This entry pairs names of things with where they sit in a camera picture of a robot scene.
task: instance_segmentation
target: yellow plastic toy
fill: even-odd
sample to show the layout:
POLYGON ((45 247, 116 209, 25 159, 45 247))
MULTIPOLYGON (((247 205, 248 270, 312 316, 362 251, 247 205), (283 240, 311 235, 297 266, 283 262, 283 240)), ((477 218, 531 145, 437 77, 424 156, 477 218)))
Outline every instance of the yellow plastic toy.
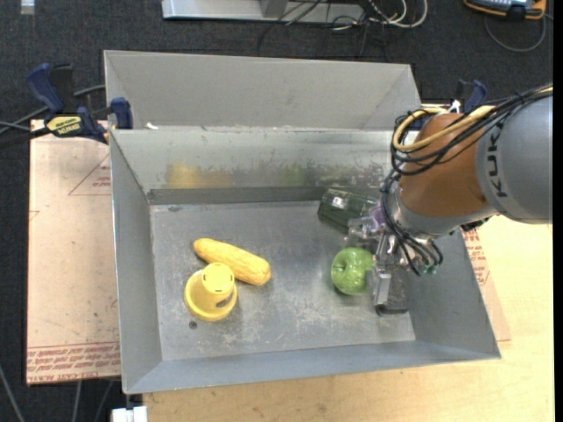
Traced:
POLYGON ((184 303, 201 320, 227 317, 237 302, 235 275, 222 263, 211 263, 194 273, 184 289, 184 303))

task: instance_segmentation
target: blue clamp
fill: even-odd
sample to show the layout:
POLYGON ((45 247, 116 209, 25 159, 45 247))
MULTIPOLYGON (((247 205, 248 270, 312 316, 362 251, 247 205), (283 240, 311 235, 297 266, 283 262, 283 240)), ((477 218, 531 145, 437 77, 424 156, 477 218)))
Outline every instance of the blue clamp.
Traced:
MULTIPOLYGON (((107 130, 92 118, 88 109, 78 105, 72 84, 72 67, 51 69, 46 62, 33 69, 26 77, 32 94, 49 109, 44 119, 45 129, 58 137, 79 136, 107 143, 107 130)), ((133 127, 129 103, 124 98, 114 98, 107 108, 117 118, 118 128, 133 127)))
POLYGON ((131 106, 123 97, 117 97, 112 100, 109 107, 111 108, 115 118, 117 119, 117 128, 131 129, 133 128, 133 115, 131 114, 131 106))

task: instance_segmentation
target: green apple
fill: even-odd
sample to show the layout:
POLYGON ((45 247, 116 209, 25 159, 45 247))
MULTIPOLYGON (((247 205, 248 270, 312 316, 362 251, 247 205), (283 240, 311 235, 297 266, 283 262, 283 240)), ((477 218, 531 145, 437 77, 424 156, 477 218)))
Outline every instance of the green apple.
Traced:
POLYGON ((360 247, 346 247, 333 260, 331 278, 343 294, 357 295, 366 290, 366 271, 373 266, 373 255, 360 247))

